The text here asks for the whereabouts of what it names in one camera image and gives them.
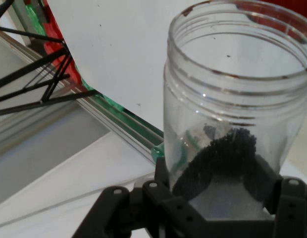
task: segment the screw hole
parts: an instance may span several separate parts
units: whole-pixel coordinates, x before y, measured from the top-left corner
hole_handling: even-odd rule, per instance
[[[294,220],[295,217],[294,217],[293,214],[289,214],[289,215],[288,215],[288,218],[289,218],[290,220]]]
[[[188,222],[193,221],[193,217],[191,217],[191,216],[187,216],[187,221],[188,221]]]
[[[114,194],[121,194],[123,191],[121,189],[115,189],[114,190]]]
[[[289,180],[289,184],[294,185],[294,186],[298,186],[300,183],[299,183],[299,181],[297,181],[295,179],[291,179],[291,180]]]
[[[156,184],[155,182],[149,183],[149,187],[158,187],[158,184]]]
[[[295,208],[296,205],[295,205],[294,203],[290,203],[290,204],[289,204],[289,207],[290,207],[290,208]]]

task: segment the red object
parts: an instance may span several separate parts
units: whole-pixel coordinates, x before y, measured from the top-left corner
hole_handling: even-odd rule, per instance
[[[287,9],[297,12],[307,18],[307,0],[265,0],[266,2],[273,3],[279,6],[283,6]],[[247,3],[238,3],[237,7],[240,9],[258,12],[273,18],[279,19],[283,22],[289,22],[291,26],[295,27],[300,32],[304,33],[307,36],[307,24],[302,24],[301,21],[296,21],[295,19],[290,19],[289,16],[283,12],[278,11],[270,7],[263,7],[262,4],[253,4],[249,6]],[[252,16],[252,21],[257,22],[261,25],[266,25],[272,28],[275,28],[278,31],[287,32],[287,34],[297,40],[301,40],[301,36],[298,35],[292,28],[286,29],[286,26],[283,26],[272,19],[264,19],[262,17]]]
[[[61,34],[61,31],[58,27],[58,24],[55,21],[55,18],[51,12],[51,9],[47,3],[47,0],[43,1],[44,6],[45,6],[45,12],[46,16],[49,18],[49,23],[43,23],[46,35],[49,37],[57,38],[57,39],[63,39],[63,36]],[[60,43],[56,42],[46,42],[44,44],[45,51],[47,54],[51,54],[59,49],[62,48],[62,45]],[[54,60],[52,63],[54,66],[57,66],[62,60],[64,59],[64,56],[59,57],[58,59]],[[70,75],[70,78],[76,82],[76,83],[81,83],[81,76],[78,73],[78,71],[75,69],[75,62],[74,60],[71,61],[70,65],[65,71]]]

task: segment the white surface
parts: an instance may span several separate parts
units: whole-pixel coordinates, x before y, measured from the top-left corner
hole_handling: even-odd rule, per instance
[[[133,184],[126,186],[132,189]],[[56,209],[0,228],[5,238],[69,238],[76,231],[100,193],[68,203]],[[133,233],[133,238],[146,238],[144,230]]]
[[[151,162],[110,132],[0,204],[0,224],[153,171]]]
[[[84,80],[162,129],[169,24],[200,0],[48,2]]]

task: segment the gray floor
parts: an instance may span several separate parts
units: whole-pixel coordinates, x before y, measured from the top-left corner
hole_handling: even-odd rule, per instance
[[[0,203],[108,130],[79,108],[0,156]]]
[[[0,78],[24,66],[8,47],[0,43]],[[31,72],[0,89],[0,96],[20,89],[36,72]],[[0,103],[0,109],[37,101],[44,89]],[[0,203],[108,133],[101,123],[76,102],[50,124],[0,155]],[[10,115],[0,117],[0,121]]]

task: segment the black frame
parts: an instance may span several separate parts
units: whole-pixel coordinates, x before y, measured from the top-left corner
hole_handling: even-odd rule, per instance
[[[14,2],[14,0],[6,0],[3,4],[0,5],[0,18],[7,11],[7,9],[12,5],[13,2]],[[15,81],[15,80],[19,79],[20,77],[26,75],[27,73],[42,67],[42,70],[33,79],[31,79],[22,89],[17,90],[17,91],[12,92],[12,93],[9,93],[9,94],[6,94],[6,95],[3,95],[3,96],[0,96],[0,102],[7,100],[7,99],[10,99],[12,97],[18,96],[20,94],[30,92],[32,90],[35,90],[35,89],[38,89],[38,88],[41,88],[41,87],[44,87],[44,86],[48,86],[47,89],[45,90],[44,94],[42,95],[40,101],[28,103],[28,104],[23,104],[23,105],[19,105],[19,106],[16,106],[16,107],[10,107],[10,108],[6,108],[6,109],[2,109],[2,110],[0,110],[0,116],[5,115],[5,114],[20,112],[20,111],[23,111],[23,110],[43,107],[43,106],[52,105],[52,104],[56,104],[56,103],[62,103],[62,102],[70,101],[70,100],[76,100],[76,99],[79,99],[79,98],[89,97],[89,96],[99,94],[99,92],[96,91],[96,90],[90,90],[90,91],[86,91],[86,92],[80,92],[80,93],[76,93],[76,94],[71,94],[71,95],[61,96],[61,97],[56,97],[56,98],[51,99],[51,95],[52,95],[54,89],[56,88],[58,82],[69,77],[68,74],[65,74],[65,71],[72,61],[72,56],[71,56],[71,53],[70,53],[65,41],[63,39],[56,39],[56,38],[52,38],[52,37],[48,37],[48,36],[42,36],[42,35],[30,33],[30,32],[23,32],[23,31],[8,29],[8,28],[5,28],[5,27],[0,27],[0,31],[10,32],[10,33],[18,34],[18,35],[22,35],[22,36],[28,36],[28,37],[32,37],[32,38],[44,40],[44,41],[56,42],[56,43],[60,43],[62,45],[62,48],[60,50],[58,50],[58,51],[56,51],[52,54],[49,54],[47,56],[44,56],[41,59],[38,59],[38,60],[30,63],[29,65],[27,65],[27,66],[25,66],[25,67],[23,67],[23,68],[21,68],[21,69],[19,69],[19,70],[17,70],[17,71],[15,71],[15,72],[13,72],[13,73],[11,73],[11,74],[9,74],[9,75],[0,79],[0,88],[2,88],[3,86],[5,86],[9,83],[12,83],[13,81]],[[58,64],[55,67],[55,74],[53,76],[53,79],[41,82],[48,74],[50,74],[54,70],[54,67],[51,70],[49,70],[43,77],[41,77],[39,80],[37,80],[36,83],[29,86],[29,84],[31,82],[33,82],[34,80],[36,80],[37,77],[40,76],[41,73],[44,70],[46,70],[54,60],[56,60],[56,59],[58,59],[59,57],[62,57],[62,56],[64,56],[64,59],[62,60],[62,62],[60,64]]]
[[[159,158],[153,180],[129,192],[106,188],[73,238],[129,238],[146,228],[153,238],[306,238],[307,185],[298,178],[277,181],[266,209],[274,220],[205,220],[183,197],[170,192],[165,159]]]

